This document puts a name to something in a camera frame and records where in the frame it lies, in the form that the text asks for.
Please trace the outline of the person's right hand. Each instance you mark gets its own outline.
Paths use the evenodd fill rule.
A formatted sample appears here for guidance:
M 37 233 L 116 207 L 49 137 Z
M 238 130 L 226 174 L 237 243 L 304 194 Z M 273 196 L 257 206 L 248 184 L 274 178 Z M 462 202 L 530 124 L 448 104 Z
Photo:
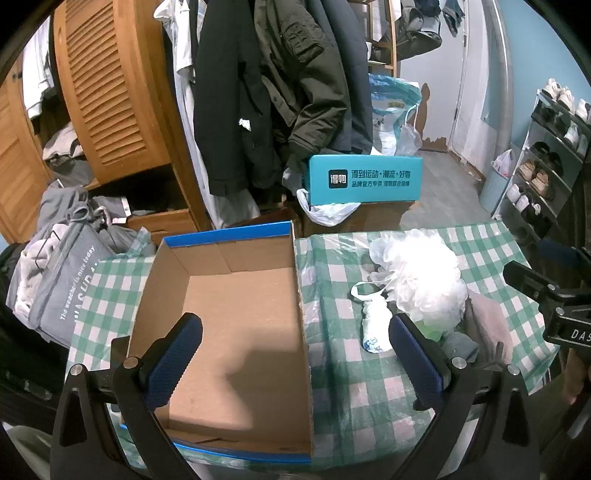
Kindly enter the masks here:
M 585 381 L 590 379 L 590 367 L 574 349 L 570 349 L 563 371 L 563 397 L 568 405 L 573 405 L 581 394 Z

